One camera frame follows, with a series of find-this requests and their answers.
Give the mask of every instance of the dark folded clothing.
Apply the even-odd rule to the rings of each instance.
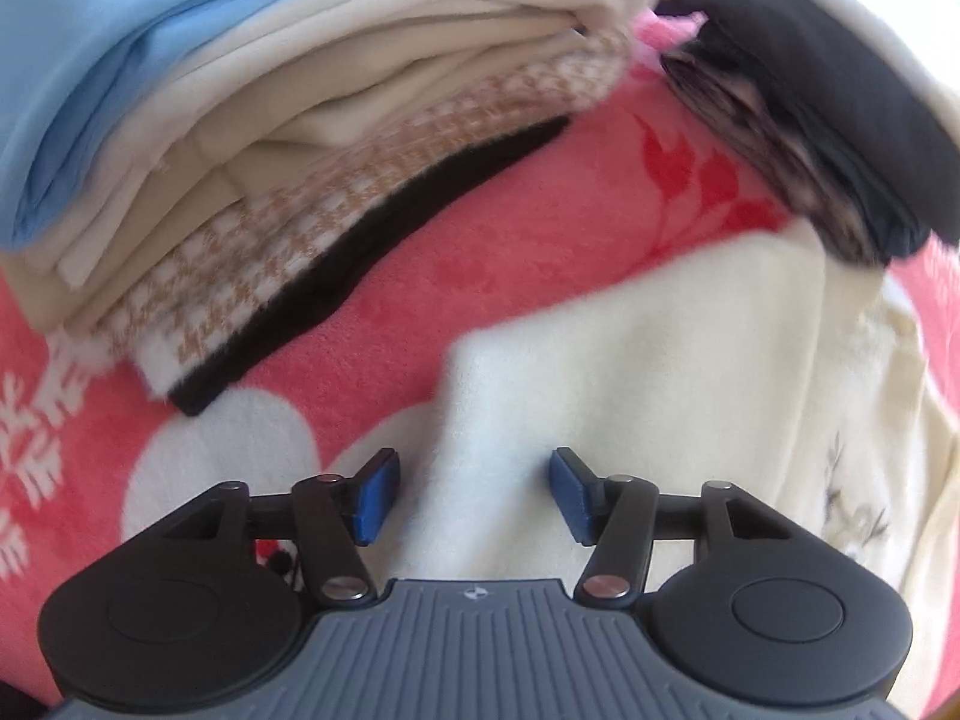
[[[683,102],[742,153],[827,248],[863,265],[907,257],[929,228],[872,168],[712,22],[664,55]]]
[[[170,392],[170,400],[186,415],[198,415],[258,362],[329,319],[368,271],[407,236],[458,197],[552,141],[568,122],[568,117],[558,117],[465,148],[411,180],[254,314],[246,327]]]
[[[703,11],[860,155],[920,224],[960,240],[960,148],[870,47],[810,0],[672,0]]]

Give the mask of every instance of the cream folded garment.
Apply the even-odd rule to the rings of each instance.
[[[598,33],[601,38],[606,34]],[[272,101],[281,95],[277,91],[256,98],[257,105],[245,106],[236,117],[224,113],[217,128],[211,127],[216,137],[205,142],[206,152],[184,141],[171,149],[166,160],[170,167],[152,174],[82,288],[70,290],[56,274],[37,275],[19,257],[6,257],[0,265],[35,328],[46,331],[66,322],[74,333],[88,331],[164,255],[230,204],[298,180],[311,165],[320,167],[323,159],[333,160],[343,148],[361,143],[376,129],[449,98],[477,80],[567,52],[590,52],[595,45],[592,40],[565,28],[522,43],[461,50],[415,62],[380,84],[310,109],[288,122],[296,131],[268,134],[208,170],[217,160],[208,159],[206,152],[214,151],[216,143],[233,142],[234,128],[252,128],[252,119],[270,117]],[[285,76],[275,88],[297,97],[295,80]],[[312,76],[299,79],[301,88],[315,85]],[[221,153],[229,151],[232,146]],[[203,178],[195,183],[198,176]]]
[[[119,236],[124,231],[123,222],[128,212],[131,212],[131,206],[140,204],[138,191],[150,191],[149,184],[157,174],[155,168],[161,165],[161,162],[166,163],[176,157],[174,153],[168,154],[168,149],[176,151],[179,146],[180,151],[190,151],[189,139],[181,139],[186,138],[197,125],[203,124],[203,117],[211,112],[215,113],[218,105],[240,93],[256,79],[281,68],[285,63],[315,52],[320,47],[328,47],[344,37],[393,23],[412,26],[415,20],[445,19],[449,22],[457,17],[467,22],[483,22],[501,17],[510,25],[511,18],[524,20],[538,16],[536,23],[539,28],[546,29],[552,20],[555,25],[554,32],[572,23],[587,29],[608,28],[618,23],[627,23],[632,15],[651,2],[652,0],[280,1],[195,52],[160,88],[144,98],[124,117],[123,122],[104,142],[82,194],[47,234],[25,252],[26,261],[31,269],[40,274],[46,274],[56,266],[61,279],[73,290],[88,288],[91,282],[102,284],[104,273],[115,269],[118,257],[123,254],[123,251],[112,252],[110,242],[114,236]],[[509,30],[510,26],[501,38],[493,41],[488,39],[488,45],[531,39],[520,37],[520,33],[511,37]],[[456,30],[446,34],[450,37],[449,47],[441,49],[435,46],[432,53],[423,53],[421,58],[435,56],[439,52],[447,55],[455,52],[458,46],[458,41],[453,37],[457,34]],[[464,42],[469,42],[466,35]],[[474,42],[472,45],[475,49],[478,44]],[[392,60],[394,71],[402,67],[403,57],[406,57],[405,61],[408,63],[418,58],[411,50],[402,50]],[[320,96],[313,103],[309,103],[310,105],[364,88],[358,85],[363,73],[360,73],[357,79],[347,73],[346,76],[339,77],[341,89],[338,93],[336,67],[322,72],[323,80],[330,81],[330,84],[321,85],[326,91],[318,89]],[[382,65],[372,67],[367,76],[374,80],[368,82],[376,83],[378,73],[381,79],[385,79],[389,70]],[[194,142],[198,140],[203,141],[203,138],[198,136],[193,139]],[[184,155],[182,159],[186,161],[188,156]],[[174,187],[174,194],[179,193],[182,196],[187,189],[187,184],[181,184]],[[98,265],[101,257],[107,260],[105,266]],[[37,325],[49,324],[43,319],[44,317],[39,317]]]
[[[140,279],[93,337],[114,356],[133,355],[152,392],[166,394],[415,175],[474,143],[603,100],[626,71],[631,45],[627,33],[608,30],[584,38],[577,52],[485,77],[338,151],[303,180],[233,204]],[[311,161],[309,149],[289,145],[261,157],[262,170],[295,172]]]
[[[917,645],[891,699],[919,716],[949,619],[960,445],[917,327],[882,279],[830,259],[797,223],[466,336],[449,353],[439,424],[424,426],[439,438],[405,456],[409,494],[367,564],[380,579],[572,588],[589,550],[550,496],[556,446],[664,493],[727,479],[904,596]],[[659,547],[651,589],[690,560],[682,543]]]

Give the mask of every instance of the metal screw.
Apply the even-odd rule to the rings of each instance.
[[[584,591],[594,598],[623,598],[630,592],[630,583],[613,574],[597,574],[584,582]]]
[[[331,577],[323,583],[321,590],[332,601],[357,601],[370,588],[360,577]]]

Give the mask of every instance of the pink cloth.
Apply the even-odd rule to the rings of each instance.
[[[760,177],[638,64],[612,100],[406,240],[329,322],[200,419],[149,402],[128,365],[97,375],[56,338],[37,338],[0,288],[0,679],[55,699],[35,643],[43,600],[116,546],[143,501],[177,484],[206,486],[189,464],[179,478],[190,452],[240,447],[229,455],[233,478],[316,472],[430,400],[462,333],[783,222]],[[931,275],[929,256],[899,275],[957,406],[960,344],[952,351],[944,329],[960,326],[960,285]],[[938,298],[942,289],[949,299]],[[947,669],[941,691],[957,683]]]

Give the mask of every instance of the blue gripper pad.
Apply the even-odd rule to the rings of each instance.
[[[570,467],[562,449],[555,449],[550,455],[547,478],[554,503],[557,504],[560,514],[563,514],[574,541],[584,546],[593,546],[600,533],[596,517],[590,512],[592,507],[589,484]]]
[[[176,720],[904,720],[870,699],[799,714],[722,696],[656,654],[622,611],[559,581],[397,581],[323,615],[280,674]],[[72,700],[51,720],[144,720]]]
[[[394,450],[387,451],[390,455],[384,463],[360,485],[352,522],[353,541],[357,546],[365,547],[376,541],[400,490],[400,455]]]

